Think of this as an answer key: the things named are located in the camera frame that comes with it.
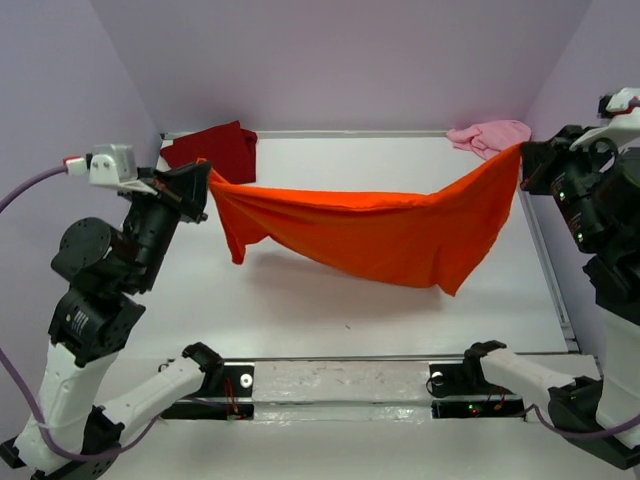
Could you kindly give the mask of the orange t-shirt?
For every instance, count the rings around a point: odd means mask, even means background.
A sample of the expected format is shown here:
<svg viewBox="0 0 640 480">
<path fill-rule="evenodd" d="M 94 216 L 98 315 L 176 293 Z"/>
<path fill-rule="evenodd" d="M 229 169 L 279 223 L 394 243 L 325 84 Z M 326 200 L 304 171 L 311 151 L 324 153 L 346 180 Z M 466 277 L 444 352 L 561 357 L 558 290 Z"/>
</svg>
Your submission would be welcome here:
<svg viewBox="0 0 640 480">
<path fill-rule="evenodd" d="M 217 171 L 208 187 L 237 265 L 271 239 L 349 275 L 453 296 L 507 222 L 520 165 L 514 145 L 431 194 L 236 185 Z"/>
</svg>

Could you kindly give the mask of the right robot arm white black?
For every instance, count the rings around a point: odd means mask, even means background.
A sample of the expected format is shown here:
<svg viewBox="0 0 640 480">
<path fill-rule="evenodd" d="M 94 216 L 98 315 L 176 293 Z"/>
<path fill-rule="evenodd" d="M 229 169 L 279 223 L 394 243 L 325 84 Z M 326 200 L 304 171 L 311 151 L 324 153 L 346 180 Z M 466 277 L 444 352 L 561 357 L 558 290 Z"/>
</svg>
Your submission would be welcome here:
<svg viewBox="0 0 640 480">
<path fill-rule="evenodd" d="M 604 312 L 601 379 L 528 361 L 498 341 L 475 343 L 460 368 L 470 391 L 502 387 L 529 401 L 539 421 L 581 450 L 627 470 L 639 464 L 639 150 L 636 127 L 567 125 L 521 147 L 522 190 L 549 195 Z"/>
</svg>

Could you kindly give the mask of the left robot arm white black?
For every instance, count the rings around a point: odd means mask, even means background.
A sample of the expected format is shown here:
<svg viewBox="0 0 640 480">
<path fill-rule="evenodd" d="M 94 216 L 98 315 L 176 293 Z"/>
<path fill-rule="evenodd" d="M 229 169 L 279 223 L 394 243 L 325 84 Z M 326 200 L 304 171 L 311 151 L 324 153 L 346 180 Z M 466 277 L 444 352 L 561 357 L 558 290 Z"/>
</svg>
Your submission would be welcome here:
<svg viewBox="0 0 640 480">
<path fill-rule="evenodd" d="M 195 343 L 129 393 L 95 401 L 144 314 L 135 296 L 152 289 L 177 226 L 206 220 L 210 171 L 204 160 L 141 168 L 116 188 L 130 204 L 121 228 L 88 217 L 65 231 L 51 267 L 69 287 L 49 326 L 40 389 L 25 396 L 31 417 L 1 446 L 9 467 L 27 467 L 37 479 L 96 478 L 174 402 L 219 388 L 222 357 Z"/>
</svg>

